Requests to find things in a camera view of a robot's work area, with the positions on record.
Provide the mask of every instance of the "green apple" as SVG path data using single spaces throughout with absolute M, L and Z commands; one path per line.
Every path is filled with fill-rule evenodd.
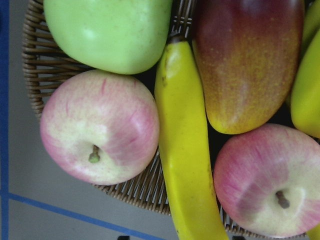
M 212 127 L 240 134 L 267 122 L 298 67 L 301 0 L 199 0 L 192 45 Z
M 119 74 L 137 74 L 159 60 L 173 0 L 44 0 L 48 28 L 71 58 Z

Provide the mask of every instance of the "floor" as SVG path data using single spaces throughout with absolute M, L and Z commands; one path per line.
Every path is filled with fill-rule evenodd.
M 0 4 L 1 239 L 177 240 L 170 216 L 121 202 L 72 178 L 45 152 L 22 72 L 27 4 Z

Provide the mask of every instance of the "banana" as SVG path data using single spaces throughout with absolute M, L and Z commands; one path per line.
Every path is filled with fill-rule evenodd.
M 301 56 L 303 56 L 320 28 L 320 0 L 315 0 L 306 10 L 301 44 Z
M 170 38 L 157 66 L 159 153 L 180 240 L 228 240 L 214 190 L 200 76 L 190 44 Z
M 306 232 L 306 235 L 310 240 L 319 240 L 320 239 L 320 224 Z

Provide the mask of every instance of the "blue line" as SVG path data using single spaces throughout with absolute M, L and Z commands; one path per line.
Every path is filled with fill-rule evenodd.
M 9 1 L 0 4 L 0 158 L 1 239 L 9 239 Z
M 63 216 L 74 218 L 74 219 L 77 219 L 77 220 L 80 220 L 80 221 L 83 221 L 83 222 L 86 222 L 89 224 L 97 225 L 97 226 L 100 226 L 100 227 L 103 227 L 106 229 L 110 229 L 113 231 L 124 233 L 129 236 L 133 236 L 133 237 L 137 237 L 137 238 L 141 238 L 141 239 L 145 239 L 145 240 L 164 240 L 163 238 L 152 236 L 152 235 L 140 232 L 140 231 L 132 230 L 132 229 L 129 229 L 129 228 L 126 228 L 123 226 L 119 226 L 119 225 L 107 222 L 107 221 L 102 221 L 102 220 L 99 220 L 99 219 L 96 219 L 93 217 L 89 217 L 89 216 L 86 216 L 86 215 L 83 215 L 83 214 L 80 214 L 77 212 L 69 211 L 69 210 L 66 210 L 66 209 L 63 209 L 63 208 L 60 208 L 57 206 L 49 205 L 49 204 L 46 204 L 46 203 L 43 203 L 40 201 L 36 201 L 36 200 L 30 199 L 27 197 L 19 196 L 19 195 L 13 194 L 13 193 L 9 193 L 9 198 L 12 200 L 24 203 L 24 204 L 28 204 L 28 205 L 31 205 L 31 206 L 34 206 L 37 208 L 41 208 L 41 209 L 53 212 L 53 213 L 57 213 L 57 214 L 60 214 Z

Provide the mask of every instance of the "woven basket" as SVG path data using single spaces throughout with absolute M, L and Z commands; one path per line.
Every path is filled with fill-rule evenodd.
M 173 1 L 171 31 L 185 33 L 185 36 L 188 36 L 196 1 Z M 38 120 L 41 118 L 46 101 L 61 83 L 76 74 L 91 69 L 91 67 L 67 56 L 55 43 L 46 24 L 43 0 L 29 0 L 28 2 L 23 25 L 22 60 L 28 98 Z M 155 67 L 138 74 L 137 78 L 144 82 L 145 75 L 155 76 Z M 153 86 L 147 87 L 153 92 Z M 93 186 L 120 201 L 157 213 L 170 215 L 158 152 L 148 167 L 135 178 L 116 185 Z M 239 236 L 272 239 L 239 227 L 221 207 L 220 213 L 227 232 Z M 304 236 L 305 234 L 302 234 L 301 236 L 287 239 L 296 239 Z

